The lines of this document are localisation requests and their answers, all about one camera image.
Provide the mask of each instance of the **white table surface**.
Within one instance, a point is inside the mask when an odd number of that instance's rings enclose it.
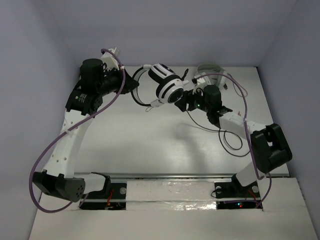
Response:
[[[132,75],[139,67],[127,67]],[[172,67],[180,76],[186,67]],[[193,76],[194,67],[189,67],[187,79]],[[226,70],[248,91],[248,119],[272,124],[272,117],[255,67],[226,67]],[[146,103],[156,99],[157,83],[147,73],[140,79],[139,96]],[[244,103],[232,86],[221,90],[223,105],[236,113],[244,114]],[[103,98],[106,105],[114,94]],[[234,157],[221,147],[217,133],[194,127],[187,113],[174,104],[165,104],[150,112],[137,105],[130,94],[121,95],[105,112],[98,115],[86,132],[78,154],[77,173],[101,172],[123,174],[184,174],[225,175],[244,168],[250,161],[246,157]],[[216,129],[200,110],[191,112],[201,125]],[[239,140],[227,136],[234,146]],[[242,150],[248,151],[244,141]],[[286,165],[273,171],[273,175],[288,176]]]
[[[201,182],[195,181],[196,188]],[[265,195],[269,180],[258,182],[260,193]],[[148,183],[133,187],[131,199],[140,201],[135,210],[66,210],[48,214],[37,211],[30,240],[316,240],[307,207],[294,178],[274,178],[270,194],[260,209],[234,210],[154,210],[146,202]],[[173,197],[158,188],[152,190],[154,200]],[[205,196],[210,196],[212,186]],[[190,191],[180,196],[182,202],[196,201],[199,191]],[[57,209],[67,201],[43,195],[40,204],[48,209]]]

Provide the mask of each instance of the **black bracket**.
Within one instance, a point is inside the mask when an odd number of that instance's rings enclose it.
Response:
[[[124,210],[126,209],[126,193],[127,183],[110,182],[109,178],[103,190],[90,192],[80,208],[82,210]]]
[[[51,176],[47,171],[33,174],[32,182],[46,195],[76,203],[84,193],[86,183],[83,178]]]
[[[236,175],[233,175],[229,182],[215,182],[213,193],[217,199],[246,199],[252,197],[251,193],[254,193],[256,198],[260,198],[260,192],[256,190],[259,190],[257,181],[248,186],[241,186]]]

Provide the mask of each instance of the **screw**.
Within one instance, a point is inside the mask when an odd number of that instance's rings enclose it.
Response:
[[[258,192],[259,192],[258,186],[253,186],[253,187],[252,187],[252,191],[253,191],[255,194],[258,193]]]
[[[220,187],[220,186],[217,186],[217,187],[215,188],[215,193],[216,193],[216,194],[222,193],[222,190],[221,190],[221,187]]]
[[[126,194],[127,189],[125,187],[120,188],[120,194]]]

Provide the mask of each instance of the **white wall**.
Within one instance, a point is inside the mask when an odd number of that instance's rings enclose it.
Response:
[[[299,0],[268,50],[259,74],[275,122],[293,153],[297,177],[320,236],[320,1]]]
[[[0,239],[23,240],[36,213],[29,173],[59,133],[77,69],[42,0],[0,5]]]
[[[296,0],[45,0],[80,64],[118,46],[128,66],[258,66]]]

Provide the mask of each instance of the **black cable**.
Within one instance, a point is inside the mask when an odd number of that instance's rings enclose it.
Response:
[[[242,149],[242,147],[243,147],[243,142],[242,142],[242,140],[240,141],[241,142],[241,146],[240,147],[238,147],[238,148],[234,148],[233,146],[231,146],[229,143],[228,143],[228,141],[227,141],[227,138],[226,138],[226,132],[224,132],[223,133],[223,140],[224,140],[224,142],[225,142],[225,144],[228,146],[228,148],[230,148],[230,149],[232,149],[232,150],[234,150],[234,151],[238,151],[238,150],[240,150],[240,149]]]
[[[222,143],[222,140],[221,140],[221,136],[220,136],[220,132],[224,132],[224,131],[221,131],[221,128],[219,128],[219,130],[218,130],[218,136],[219,136],[219,141],[220,141],[220,143],[221,143],[221,146],[223,147],[223,149],[228,153],[228,154],[230,154],[231,156],[234,156],[234,157],[238,157],[238,158],[242,158],[242,157],[245,157],[245,156],[247,156],[249,153],[250,153],[250,151],[248,151],[246,154],[244,154],[244,155],[236,155],[236,154],[233,154],[233,153],[231,153],[231,152],[229,152],[228,151],[228,149],[224,146],[224,144]]]
[[[181,77],[181,80],[182,80],[182,81],[184,81],[184,80],[185,80],[185,78],[186,78],[186,76],[187,76],[188,72],[189,72],[189,68],[187,68],[187,69],[184,71],[184,74],[183,74],[183,76]]]
[[[216,193],[216,190],[213,190],[212,192],[211,192],[211,197],[213,197],[214,199],[218,199],[218,198],[216,198],[215,196],[213,196],[213,194],[215,194]]]
[[[135,71],[135,73],[134,73],[133,76],[132,76],[132,79],[135,79],[135,77],[136,77],[136,75],[138,74],[138,72],[141,71],[142,69],[144,69],[144,68],[143,68],[143,67],[140,67],[137,71]],[[140,99],[139,94],[138,94],[138,87],[136,87],[136,95],[137,95],[138,98]],[[142,107],[151,107],[151,104],[145,104],[145,103],[139,102],[139,101],[136,99],[136,97],[135,97],[135,95],[134,95],[134,93],[133,93],[132,91],[131,91],[131,96],[132,96],[133,100],[134,100],[138,105],[140,105],[140,106],[142,106]]]
[[[234,132],[231,132],[231,131],[221,130],[221,128],[219,128],[219,130],[214,130],[214,129],[210,129],[210,128],[204,127],[204,126],[198,124],[198,123],[192,118],[192,116],[190,115],[189,111],[186,111],[186,113],[189,115],[189,117],[190,117],[191,120],[194,122],[194,124],[196,124],[196,125],[199,126],[200,128],[205,129],[205,130],[208,130],[208,131],[211,131],[211,132],[213,132],[213,133],[218,133],[219,141],[220,141],[223,149],[224,149],[228,154],[230,154],[230,155],[232,155],[232,156],[234,156],[234,157],[242,158],[242,157],[247,156],[247,155],[250,153],[250,151],[248,151],[248,152],[247,152],[246,154],[244,154],[244,155],[236,155],[236,154],[233,154],[233,153],[229,152],[229,151],[227,150],[227,148],[224,146],[224,144],[223,144],[223,142],[222,142],[222,140],[221,140],[220,133],[221,133],[221,132],[224,133],[224,140],[225,140],[227,146],[230,147],[230,148],[233,149],[233,150],[240,150],[240,149],[243,147],[243,144],[244,144],[244,143],[243,143],[243,141],[242,141],[242,139],[241,139],[241,137],[240,137],[239,135],[237,135],[237,134],[235,134]],[[225,138],[225,136],[226,136],[225,134],[226,134],[226,133],[230,133],[230,134],[235,135],[235,136],[240,140],[240,142],[241,142],[241,147],[240,147],[240,148],[234,148],[234,147],[232,147],[232,146],[228,143],[227,139]]]

